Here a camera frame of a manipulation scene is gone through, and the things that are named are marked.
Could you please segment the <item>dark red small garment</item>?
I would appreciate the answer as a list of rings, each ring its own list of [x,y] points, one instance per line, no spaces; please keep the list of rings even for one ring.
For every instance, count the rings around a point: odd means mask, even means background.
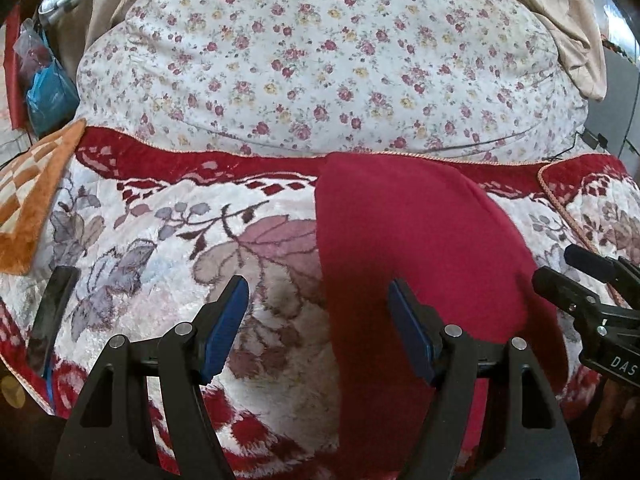
[[[432,400],[390,316],[396,278],[476,338],[523,337],[551,389],[564,388],[567,353],[554,307],[533,291],[536,262],[510,218],[462,171],[424,158],[333,154],[314,203],[340,371],[338,478],[395,477]]]

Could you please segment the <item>beige curtain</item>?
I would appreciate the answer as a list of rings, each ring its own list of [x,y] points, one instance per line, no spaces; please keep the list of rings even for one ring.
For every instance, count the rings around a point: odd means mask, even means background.
[[[125,18],[136,0],[85,0],[52,28],[63,66],[76,73],[80,58],[99,36]],[[544,23],[568,76],[587,99],[606,95],[606,67],[593,0],[521,0]]]

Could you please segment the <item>white floral quilt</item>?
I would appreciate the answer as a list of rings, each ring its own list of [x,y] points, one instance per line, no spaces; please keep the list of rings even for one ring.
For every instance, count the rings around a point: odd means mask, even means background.
[[[169,151],[525,162],[588,115],[518,0],[137,0],[77,87],[89,125]]]

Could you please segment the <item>blue plastic bag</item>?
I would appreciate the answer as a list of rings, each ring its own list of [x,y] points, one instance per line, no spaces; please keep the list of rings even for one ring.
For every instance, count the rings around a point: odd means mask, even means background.
[[[66,124],[73,118],[79,105],[76,86],[58,62],[44,32],[41,40],[50,54],[51,63],[35,73],[32,86],[26,92],[29,122],[38,139]]]

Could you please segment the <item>clear plastic bag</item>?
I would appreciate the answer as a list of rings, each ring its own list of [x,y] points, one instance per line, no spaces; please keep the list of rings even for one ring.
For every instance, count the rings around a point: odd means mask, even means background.
[[[52,62],[51,52],[41,32],[42,27],[38,21],[26,18],[13,45],[13,52],[17,56],[18,80],[23,90],[28,90],[35,74]]]

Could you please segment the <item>orange checkered plush cloth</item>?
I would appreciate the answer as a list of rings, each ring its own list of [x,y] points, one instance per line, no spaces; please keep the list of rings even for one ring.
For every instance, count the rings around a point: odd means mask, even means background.
[[[83,119],[72,122],[1,170],[2,273],[28,273],[62,173],[85,128]]]

